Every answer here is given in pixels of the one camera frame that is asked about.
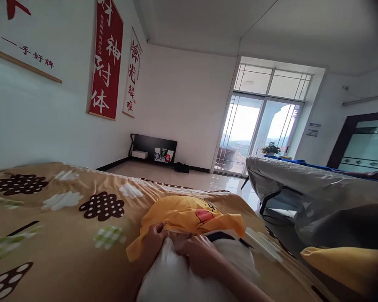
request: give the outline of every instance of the gray cover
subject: gray cover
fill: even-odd
[[[249,180],[260,200],[283,186],[303,194],[294,218],[301,240],[314,246],[364,246],[360,221],[373,232],[378,226],[378,182],[267,157],[249,156]]]

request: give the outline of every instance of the potted plant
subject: potted plant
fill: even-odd
[[[280,153],[280,148],[274,144],[274,142],[270,142],[267,146],[262,148],[262,153],[266,155],[272,155]]]

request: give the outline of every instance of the door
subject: door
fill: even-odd
[[[245,177],[249,154],[274,142],[285,155],[303,102],[233,93],[214,171]]]
[[[346,118],[328,167],[350,172],[378,171],[378,113]]]
[[[304,103],[272,97],[266,97],[265,102],[252,154],[263,156],[262,148],[273,142],[280,149],[276,156],[286,155]]]
[[[242,176],[264,97],[233,93],[214,171]]]

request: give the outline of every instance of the sign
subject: sign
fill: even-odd
[[[309,127],[307,128],[307,135],[308,136],[318,136],[320,124],[310,123]]]
[[[140,57],[142,53],[143,50],[140,46],[139,40],[137,39],[136,33],[134,32],[134,29],[132,27],[129,70],[127,74],[127,85],[123,113],[133,118],[137,102],[134,90],[139,81]]]
[[[50,24],[37,12],[39,5],[32,0],[0,1],[0,57],[62,83],[57,55],[48,46]]]
[[[97,2],[94,76],[89,114],[116,119],[123,21],[112,0]]]

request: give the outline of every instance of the red paper banner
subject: red paper banner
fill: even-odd
[[[98,0],[94,78],[89,113],[116,118],[123,21],[112,0]]]

